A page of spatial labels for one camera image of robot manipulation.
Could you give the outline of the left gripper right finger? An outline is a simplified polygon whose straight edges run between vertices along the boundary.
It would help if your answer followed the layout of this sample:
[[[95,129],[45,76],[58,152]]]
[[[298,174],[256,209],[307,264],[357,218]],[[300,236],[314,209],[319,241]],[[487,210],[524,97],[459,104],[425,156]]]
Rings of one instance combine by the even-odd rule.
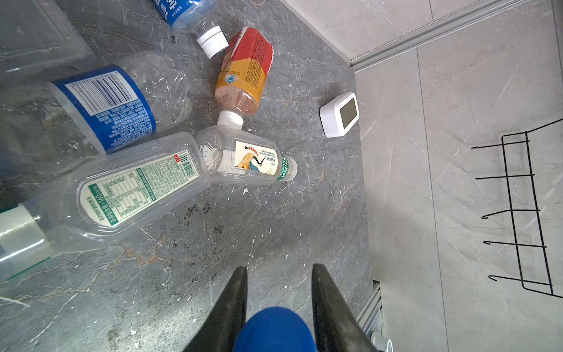
[[[319,263],[312,267],[312,312],[318,351],[376,351],[328,269]]]

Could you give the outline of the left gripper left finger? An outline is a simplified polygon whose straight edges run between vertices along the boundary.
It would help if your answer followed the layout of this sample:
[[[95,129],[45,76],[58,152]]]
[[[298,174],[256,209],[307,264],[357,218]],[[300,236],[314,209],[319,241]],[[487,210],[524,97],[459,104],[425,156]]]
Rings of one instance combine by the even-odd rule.
[[[233,351],[246,323],[247,300],[248,271],[245,266],[239,266],[184,351]]]

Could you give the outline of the small blue cap bottle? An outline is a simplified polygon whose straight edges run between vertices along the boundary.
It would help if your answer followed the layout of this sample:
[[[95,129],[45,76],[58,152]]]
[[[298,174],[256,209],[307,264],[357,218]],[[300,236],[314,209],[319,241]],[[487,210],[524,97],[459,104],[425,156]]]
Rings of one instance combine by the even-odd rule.
[[[316,351],[308,326],[299,315],[284,307],[269,307],[244,325],[233,351]]]

